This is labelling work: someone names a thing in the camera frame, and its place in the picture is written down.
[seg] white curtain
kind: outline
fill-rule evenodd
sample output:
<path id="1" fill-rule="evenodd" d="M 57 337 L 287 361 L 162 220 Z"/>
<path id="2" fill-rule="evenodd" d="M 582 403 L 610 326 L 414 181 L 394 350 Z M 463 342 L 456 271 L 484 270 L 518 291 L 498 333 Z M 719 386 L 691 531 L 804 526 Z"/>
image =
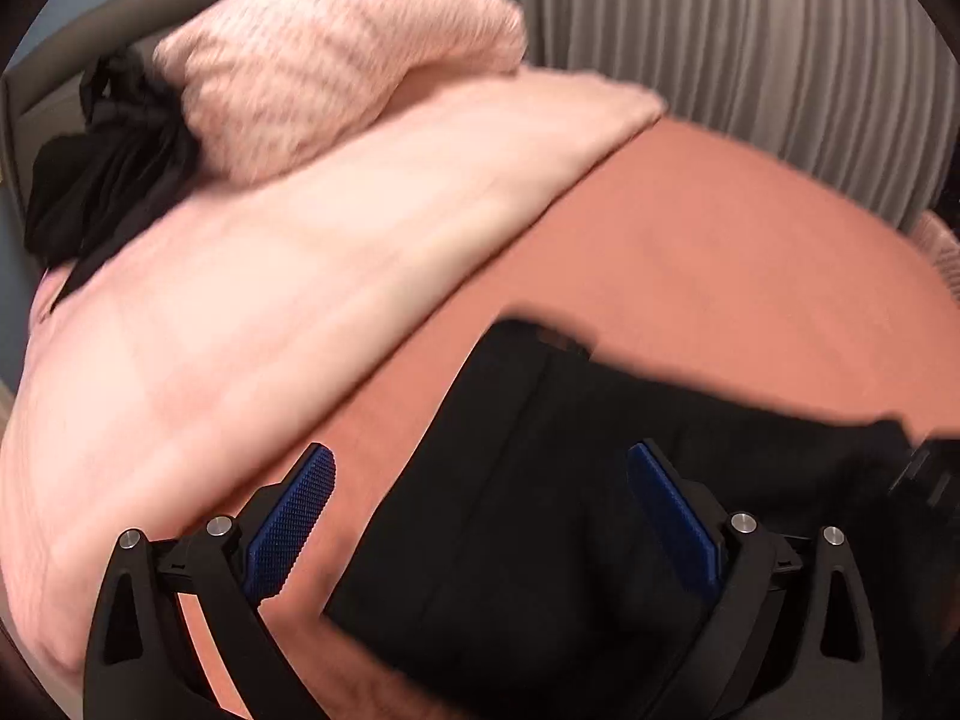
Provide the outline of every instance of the white curtain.
<path id="1" fill-rule="evenodd" d="M 960 73 L 916 0 L 518 0 L 529 59 L 664 95 L 909 227 L 942 185 Z"/>

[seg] blue grip pad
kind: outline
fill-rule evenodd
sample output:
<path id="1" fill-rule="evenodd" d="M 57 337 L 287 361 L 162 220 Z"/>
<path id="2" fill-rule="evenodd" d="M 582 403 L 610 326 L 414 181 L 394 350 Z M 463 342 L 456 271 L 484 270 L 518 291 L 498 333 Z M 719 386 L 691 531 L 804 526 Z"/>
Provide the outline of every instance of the blue grip pad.
<path id="1" fill-rule="evenodd" d="M 317 445 L 250 542 L 243 593 L 253 605 L 280 592 L 335 479 L 333 453 Z"/>
<path id="2" fill-rule="evenodd" d="M 627 453 L 627 476 L 680 583 L 707 603 L 714 603 L 723 586 L 720 549 L 643 443 Z"/>

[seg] black device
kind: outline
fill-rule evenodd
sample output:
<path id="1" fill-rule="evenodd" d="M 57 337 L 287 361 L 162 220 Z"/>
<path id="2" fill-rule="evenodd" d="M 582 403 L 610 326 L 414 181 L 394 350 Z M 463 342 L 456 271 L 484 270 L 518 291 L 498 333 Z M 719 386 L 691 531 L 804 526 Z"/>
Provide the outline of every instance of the black device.
<path id="1" fill-rule="evenodd" d="M 677 565 L 688 567 L 685 581 L 715 592 L 709 620 L 648 720 L 878 720 L 880 657 L 843 533 L 827 526 L 817 538 L 791 538 L 747 512 L 725 512 L 703 485 L 680 479 L 653 442 L 631 450 L 628 468 L 638 501 L 661 525 Z M 317 480 L 332 483 L 332 456 L 311 445 L 282 483 L 261 488 L 236 519 L 214 517 L 176 541 L 122 533 L 91 629 L 88 720 L 235 716 L 213 699 L 178 593 L 200 600 L 254 720 L 326 717 L 256 612 L 264 592 L 280 590 L 323 507 L 317 502 L 329 495 L 311 493 L 304 507 L 302 491 L 316 491 Z M 275 552 L 256 555 L 265 530 L 278 560 Z"/>

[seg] metal screw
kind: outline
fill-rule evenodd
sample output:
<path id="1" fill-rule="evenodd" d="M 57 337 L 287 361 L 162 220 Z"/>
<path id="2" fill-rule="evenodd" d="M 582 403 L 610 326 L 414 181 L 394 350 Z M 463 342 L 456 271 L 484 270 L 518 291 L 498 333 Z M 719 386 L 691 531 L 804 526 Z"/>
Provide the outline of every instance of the metal screw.
<path id="1" fill-rule="evenodd" d="M 757 521 L 747 512 L 733 514 L 733 517 L 730 518 L 730 524 L 733 525 L 733 530 L 738 531 L 738 533 L 752 533 L 757 529 Z"/>
<path id="2" fill-rule="evenodd" d="M 206 524 L 206 531 L 210 536 L 222 536 L 224 533 L 227 533 L 232 526 L 232 519 L 220 515 L 219 517 L 214 517 Z"/>
<path id="3" fill-rule="evenodd" d="M 835 547 L 840 546 L 847 540 L 847 537 L 843 535 L 843 531 L 839 528 L 834 528 L 832 525 L 824 528 L 824 538 L 827 540 L 827 543 L 833 544 Z"/>
<path id="4" fill-rule="evenodd" d="M 117 539 L 117 544 L 120 545 L 120 549 L 133 549 L 140 543 L 140 531 L 136 528 L 130 528 L 128 531 L 123 531 L 120 533 L 120 538 Z"/>

